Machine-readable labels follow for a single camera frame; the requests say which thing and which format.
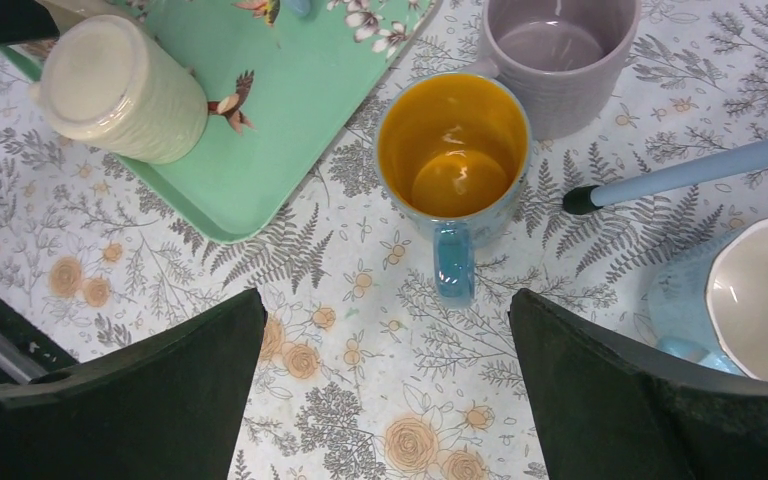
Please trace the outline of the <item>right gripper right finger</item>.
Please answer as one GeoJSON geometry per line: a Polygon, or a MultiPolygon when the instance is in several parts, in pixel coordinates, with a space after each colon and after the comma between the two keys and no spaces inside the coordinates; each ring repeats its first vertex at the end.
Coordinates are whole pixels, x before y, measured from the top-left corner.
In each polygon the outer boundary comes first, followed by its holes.
{"type": "Polygon", "coordinates": [[[509,323],[553,479],[768,479],[768,382],[709,369],[522,289],[509,323]]]}

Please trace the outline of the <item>light blue mug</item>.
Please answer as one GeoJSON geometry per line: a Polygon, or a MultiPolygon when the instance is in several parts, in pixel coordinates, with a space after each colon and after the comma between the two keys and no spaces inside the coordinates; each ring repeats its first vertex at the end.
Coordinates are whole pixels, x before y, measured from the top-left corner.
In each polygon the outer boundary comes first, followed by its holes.
{"type": "Polygon", "coordinates": [[[675,255],[647,300],[659,350],[768,381],[768,218],[675,255]]]}

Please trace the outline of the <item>mauve pink mug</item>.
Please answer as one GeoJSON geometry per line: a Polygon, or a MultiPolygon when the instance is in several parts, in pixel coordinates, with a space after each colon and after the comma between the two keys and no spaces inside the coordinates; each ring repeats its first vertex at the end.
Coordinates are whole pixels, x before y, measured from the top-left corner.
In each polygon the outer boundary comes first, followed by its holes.
{"type": "Polygon", "coordinates": [[[567,137],[610,99],[641,12],[640,0],[488,0],[466,69],[513,93],[534,139],[567,137]]]}

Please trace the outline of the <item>cream upside-down mug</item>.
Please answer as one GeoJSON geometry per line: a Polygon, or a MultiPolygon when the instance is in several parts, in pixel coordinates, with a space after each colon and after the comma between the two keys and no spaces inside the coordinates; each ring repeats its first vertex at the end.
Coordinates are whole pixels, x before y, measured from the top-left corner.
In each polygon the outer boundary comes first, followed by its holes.
{"type": "Polygon", "coordinates": [[[207,124],[195,78],[116,15],[90,17],[61,36],[29,95],[60,135],[150,164],[184,157],[207,124]]]}

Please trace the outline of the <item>blue mug yellow inside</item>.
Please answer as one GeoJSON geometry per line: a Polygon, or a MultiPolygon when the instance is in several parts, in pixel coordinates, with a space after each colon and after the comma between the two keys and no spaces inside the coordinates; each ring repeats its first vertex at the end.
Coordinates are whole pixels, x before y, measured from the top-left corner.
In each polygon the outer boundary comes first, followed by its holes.
{"type": "Polygon", "coordinates": [[[413,83],[382,115],[375,170],[397,208],[431,241],[432,278],[445,307],[473,303],[475,253],[512,220],[531,140],[514,95],[464,71],[413,83]]]}

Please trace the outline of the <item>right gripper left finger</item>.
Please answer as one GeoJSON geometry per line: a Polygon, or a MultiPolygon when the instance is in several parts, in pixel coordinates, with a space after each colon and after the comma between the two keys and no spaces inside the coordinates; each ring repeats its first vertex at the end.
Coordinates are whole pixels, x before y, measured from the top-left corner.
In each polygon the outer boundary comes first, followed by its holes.
{"type": "Polygon", "coordinates": [[[243,291],[27,385],[0,384],[0,479],[224,479],[267,313],[243,291]]]}

